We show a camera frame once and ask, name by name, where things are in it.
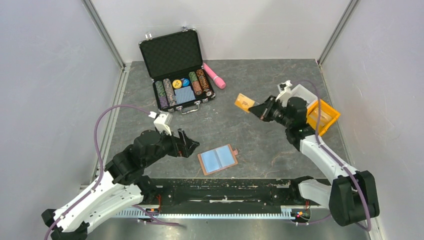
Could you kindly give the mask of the brown leather card holder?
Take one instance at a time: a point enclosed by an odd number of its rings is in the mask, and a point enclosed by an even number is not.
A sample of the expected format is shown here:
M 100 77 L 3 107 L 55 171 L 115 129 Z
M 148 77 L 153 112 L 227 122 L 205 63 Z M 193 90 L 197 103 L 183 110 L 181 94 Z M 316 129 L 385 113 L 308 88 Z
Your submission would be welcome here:
M 205 176 L 222 171 L 238 164 L 237 149 L 226 144 L 197 155 L 202 172 Z

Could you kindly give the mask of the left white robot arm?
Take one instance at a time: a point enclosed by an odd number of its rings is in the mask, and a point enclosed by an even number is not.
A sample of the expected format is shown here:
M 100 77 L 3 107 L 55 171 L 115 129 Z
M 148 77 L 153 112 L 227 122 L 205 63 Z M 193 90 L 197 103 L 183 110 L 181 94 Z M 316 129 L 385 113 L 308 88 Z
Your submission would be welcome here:
M 99 176 L 77 197 L 41 217 L 48 227 L 46 240 L 85 240 L 94 229 L 122 210 L 140 203 L 151 204 L 157 187 L 145 169 L 165 156 L 190 157 L 200 143 L 178 129 L 178 136 L 145 130 L 117 153 Z

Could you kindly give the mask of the orange VIP credit card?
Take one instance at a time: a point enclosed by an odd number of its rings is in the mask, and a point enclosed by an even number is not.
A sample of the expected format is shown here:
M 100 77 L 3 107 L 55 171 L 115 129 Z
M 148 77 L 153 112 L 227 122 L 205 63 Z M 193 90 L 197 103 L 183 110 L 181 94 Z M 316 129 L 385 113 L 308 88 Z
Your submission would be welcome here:
M 249 113 L 249 109 L 251 107 L 254 107 L 256 102 L 253 99 L 247 97 L 246 95 L 239 93 L 236 97 L 234 104 L 246 113 Z

